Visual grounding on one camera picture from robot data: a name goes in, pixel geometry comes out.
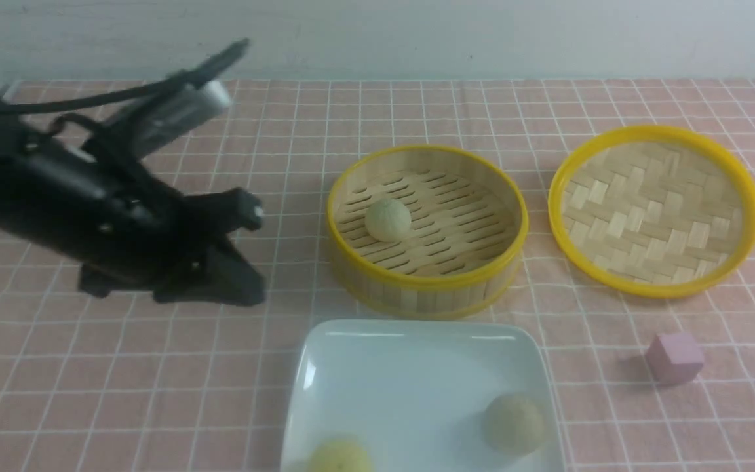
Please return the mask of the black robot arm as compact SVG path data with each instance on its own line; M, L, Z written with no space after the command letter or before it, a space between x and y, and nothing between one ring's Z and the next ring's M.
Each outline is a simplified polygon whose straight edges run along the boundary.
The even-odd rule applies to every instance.
M0 230L80 262L78 288L93 298L260 305L265 279L229 235L263 226L261 201L239 187L187 196L143 164L230 107L218 75L245 47L92 98L0 99Z

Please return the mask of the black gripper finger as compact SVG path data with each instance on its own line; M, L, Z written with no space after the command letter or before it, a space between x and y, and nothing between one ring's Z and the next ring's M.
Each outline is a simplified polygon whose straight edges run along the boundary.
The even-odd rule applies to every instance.
M216 239L186 257L155 289L158 303L255 307L265 299L265 277L227 239Z

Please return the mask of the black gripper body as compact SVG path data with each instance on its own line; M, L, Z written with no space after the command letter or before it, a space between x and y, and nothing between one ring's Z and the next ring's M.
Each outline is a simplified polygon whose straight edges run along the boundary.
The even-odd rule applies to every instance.
M261 201L233 190L185 196L126 157L87 161L54 141L19 161L19 235L117 282L194 282L251 273L229 233L263 226Z

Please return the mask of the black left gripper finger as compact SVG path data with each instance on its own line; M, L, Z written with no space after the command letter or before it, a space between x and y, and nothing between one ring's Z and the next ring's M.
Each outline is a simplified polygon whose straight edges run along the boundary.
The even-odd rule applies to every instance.
M126 275L107 274L91 265L80 266L78 290L93 298L107 298L114 292L150 292L155 278L152 265L134 266Z

